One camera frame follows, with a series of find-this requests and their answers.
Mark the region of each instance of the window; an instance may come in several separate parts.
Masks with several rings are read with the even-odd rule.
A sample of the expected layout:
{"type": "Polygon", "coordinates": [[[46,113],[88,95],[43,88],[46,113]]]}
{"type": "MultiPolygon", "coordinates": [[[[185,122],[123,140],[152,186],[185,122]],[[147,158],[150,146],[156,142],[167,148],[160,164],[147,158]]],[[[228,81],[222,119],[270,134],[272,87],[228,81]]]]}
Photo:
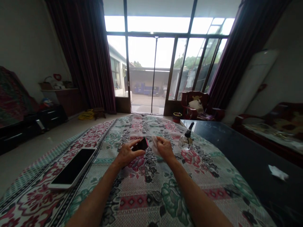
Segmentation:
{"type": "Polygon", "coordinates": [[[114,88],[115,89],[121,89],[121,79],[120,79],[120,62],[118,62],[116,59],[110,58],[110,64],[111,64],[111,73],[113,75],[113,81],[114,81],[114,88]]]}
{"type": "Polygon", "coordinates": [[[125,32],[123,0],[103,0],[105,27],[108,32],[125,32]]]}
{"type": "Polygon", "coordinates": [[[128,0],[129,32],[187,33],[193,0],[128,0]]]}
{"type": "Polygon", "coordinates": [[[241,0],[103,3],[115,96],[132,112],[163,114],[167,97],[209,92],[241,0]]]}

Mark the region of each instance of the floral pattern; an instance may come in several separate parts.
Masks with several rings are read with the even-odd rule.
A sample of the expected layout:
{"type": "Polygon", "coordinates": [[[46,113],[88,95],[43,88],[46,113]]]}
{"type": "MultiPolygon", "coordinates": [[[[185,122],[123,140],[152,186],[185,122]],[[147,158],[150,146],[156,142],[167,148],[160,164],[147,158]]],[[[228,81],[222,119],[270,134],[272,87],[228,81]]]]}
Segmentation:
{"type": "Polygon", "coordinates": [[[188,210],[174,179],[170,179],[168,183],[163,184],[161,195],[168,213],[173,218],[177,217],[183,225],[187,226],[189,224],[188,210]]]}
{"type": "Polygon", "coordinates": [[[0,200],[0,226],[63,227],[98,184],[121,145],[142,137],[147,138],[149,147],[144,156],[130,162],[115,179],[100,225],[193,225],[173,173],[152,150],[152,135],[171,141],[176,159],[211,199],[225,196],[226,206],[220,208],[234,226],[274,225],[220,150],[194,132],[191,149],[179,148],[178,140],[186,130],[173,122],[140,114],[93,126],[52,149],[21,173],[0,200]],[[77,184],[68,191],[49,190],[52,180],[83,148],[95,148],[97,152],[77,184]],[[228,204],[235,207],[232,212],[228,204]]]}

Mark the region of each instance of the glass bottle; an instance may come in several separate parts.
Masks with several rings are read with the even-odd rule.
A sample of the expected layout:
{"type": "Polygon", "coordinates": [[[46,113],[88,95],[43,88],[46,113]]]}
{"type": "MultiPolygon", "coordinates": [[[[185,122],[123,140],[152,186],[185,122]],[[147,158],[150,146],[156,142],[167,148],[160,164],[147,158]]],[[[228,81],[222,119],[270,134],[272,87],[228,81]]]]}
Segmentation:
{"type": "Polygon", "coordinates": [[[190,137],[191,136],[191,132],[192,132],[192,128],[193,128],[194,122],[192,122],[190,124],[189,129],[186,131],[186,133],[184,135],[182,135],[179,139],[179,147],[182,150],[190,150],[190,146],[193,144],[193,140],[190,137]]]}

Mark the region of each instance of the forearm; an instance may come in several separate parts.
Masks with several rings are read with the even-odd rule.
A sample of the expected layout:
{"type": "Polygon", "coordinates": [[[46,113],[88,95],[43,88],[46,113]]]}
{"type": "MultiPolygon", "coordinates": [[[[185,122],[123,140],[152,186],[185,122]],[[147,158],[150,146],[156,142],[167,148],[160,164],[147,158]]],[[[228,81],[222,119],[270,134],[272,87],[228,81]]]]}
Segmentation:
{"type": "Polygon", "coordinates": [[[67,227],[74,226],[99,226],[106,201],[112,189],[115,178],[120,172],[120,167],[111,164],[104,176],[81,203],[80,207],[67,223],[67,227]]]}
{"type": "Polygon", "coordinates": [[[176,159],[169,160],[167,164],[174,173],[196,226],[231,226],[226,216],[191,179],[176,159]]]}

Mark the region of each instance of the hand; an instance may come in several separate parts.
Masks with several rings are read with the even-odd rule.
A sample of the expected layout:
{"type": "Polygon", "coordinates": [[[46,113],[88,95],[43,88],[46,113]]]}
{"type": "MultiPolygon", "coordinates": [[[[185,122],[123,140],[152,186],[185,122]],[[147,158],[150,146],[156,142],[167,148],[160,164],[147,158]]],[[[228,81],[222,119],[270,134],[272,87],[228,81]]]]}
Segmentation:
{"type": "Polygon", "coordinates": [[[164,139],[163,137],[157,137],[157,148],[161,155],[161,157],[166,161],[170,161],[175,158],[175,155],[173,153],[173,149],[171,147],[170,141],[167,139],[164,139]]]}
{"type": "Polygon", "coordinates": [[[136,157],[144,155],[145,151],[143,151],[143,150],[132,151],[130,149],[132,146],[136,145],[139,142],[140,142],[140,139],[137,139],[132,142],[123,144],[119,151],[119,154],[115,158],[113,164],[118,166],[118,168],[121,169],[121,168],[127,166],[136,157]]]}

